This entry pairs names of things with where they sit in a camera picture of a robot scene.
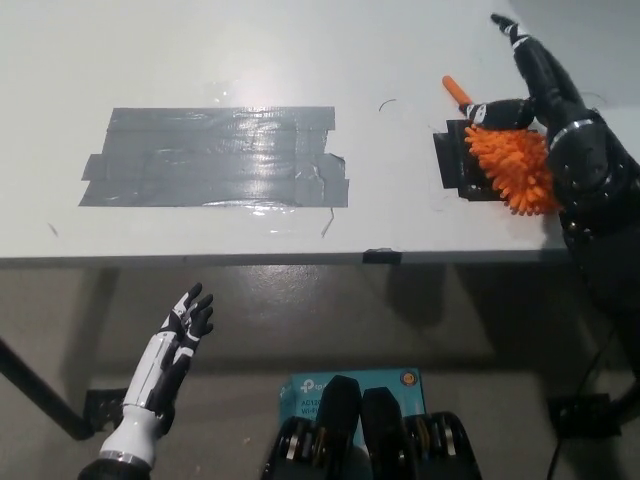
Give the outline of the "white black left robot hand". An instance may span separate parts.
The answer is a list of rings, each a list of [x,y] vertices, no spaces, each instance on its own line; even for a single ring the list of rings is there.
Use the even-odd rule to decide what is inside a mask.
[[[152,469],[156,445],[171,428],[175,401],[203,337],[213,324],[213,296],[195,284],[149,340],[122,401],[122,421],[99,457]]]

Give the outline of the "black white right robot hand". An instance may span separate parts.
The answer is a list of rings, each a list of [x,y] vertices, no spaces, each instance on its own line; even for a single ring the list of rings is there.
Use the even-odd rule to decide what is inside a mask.
[[[529,96],[486,103],[466,101],[459,106],[461,113],[476,126],[493,131],[527,129],[537,120],[546,127],[551,144],[566,136],[602,136],[606,131],[604,121],[586,107],[554,55],[515,20],[493,13],[491,21],[509,39]]]

